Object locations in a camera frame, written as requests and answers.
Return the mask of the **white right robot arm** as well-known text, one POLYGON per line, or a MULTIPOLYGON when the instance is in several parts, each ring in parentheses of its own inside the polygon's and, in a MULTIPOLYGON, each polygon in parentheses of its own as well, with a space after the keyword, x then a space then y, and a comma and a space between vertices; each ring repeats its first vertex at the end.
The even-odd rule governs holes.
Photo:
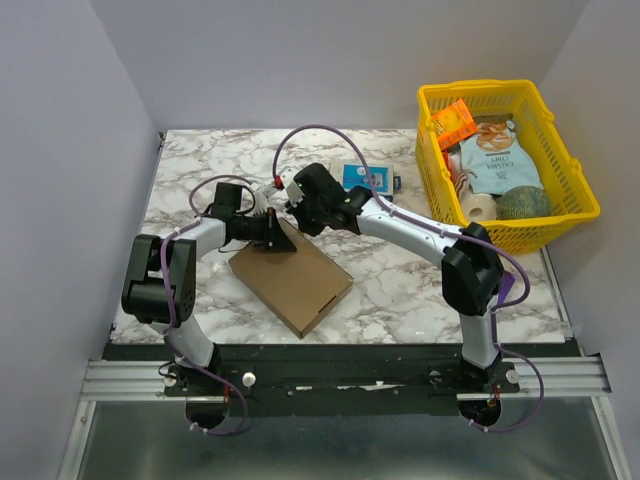
POLYGON ((280 179, 287 212, 302 232, 317 236, 330 228, 374 237, 438 267, 442 296, 459 315, 461 382, 474 392, 494 383, 501 354, 491 309, 497 305, 504 267, 483 226, 436 222, 397 207, 367 185, 345 190, 319 163, 280 179))

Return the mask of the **brown cardboard express box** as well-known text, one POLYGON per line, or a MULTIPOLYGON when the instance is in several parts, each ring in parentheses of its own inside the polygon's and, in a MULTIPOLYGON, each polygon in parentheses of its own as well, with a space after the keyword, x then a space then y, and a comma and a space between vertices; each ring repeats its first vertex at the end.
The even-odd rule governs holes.
POLYGON ((354 279, 285 219, 296 250, 269 253, 247 246, 229 265, 234 275, 298 338, 306 337, 351 291, 354 279))

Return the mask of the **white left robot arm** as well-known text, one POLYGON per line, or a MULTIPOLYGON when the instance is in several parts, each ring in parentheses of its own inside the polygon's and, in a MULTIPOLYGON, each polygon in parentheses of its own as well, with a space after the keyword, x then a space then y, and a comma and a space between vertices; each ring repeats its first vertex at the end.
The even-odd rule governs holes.
POLYGON ((296 251, 268 205, 279 185, 250 186, 237 176, 214 179, 218 185, 213 202, 204 210, 195 209, 191 223, 164 237, 135 237, 121 295, 123 311, 163 335, 176 363, 189 368, 188 384, 201 395, 228 382, 215 365, 215 344, 193 315, 197 261, 233 241, 247 242, 258 252, 296 251))

